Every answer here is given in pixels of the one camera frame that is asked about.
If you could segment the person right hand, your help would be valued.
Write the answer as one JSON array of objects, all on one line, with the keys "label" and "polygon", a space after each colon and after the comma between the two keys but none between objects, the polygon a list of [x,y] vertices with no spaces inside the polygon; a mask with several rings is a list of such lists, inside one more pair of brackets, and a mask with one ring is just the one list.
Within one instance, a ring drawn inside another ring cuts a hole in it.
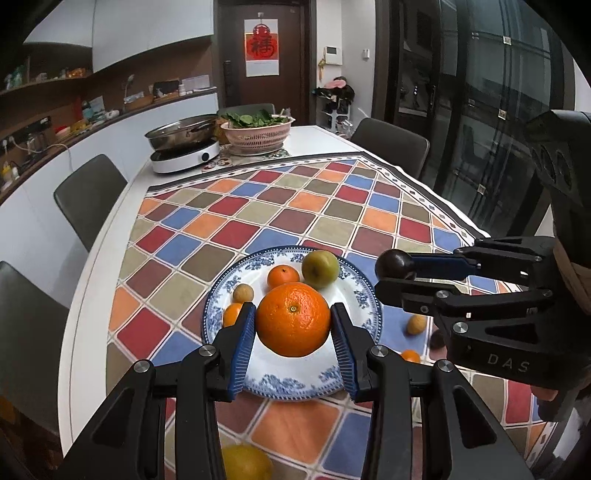
[{"label": "person right hand", "polygon": [[536,396],[541,401],[549,401],[549,402],[553,401],[556,398],[556,396],[558,395],[557,390],[546,389],[546,388],[536,387],[536,386],[531,387],[531,392],[534,396]]}]

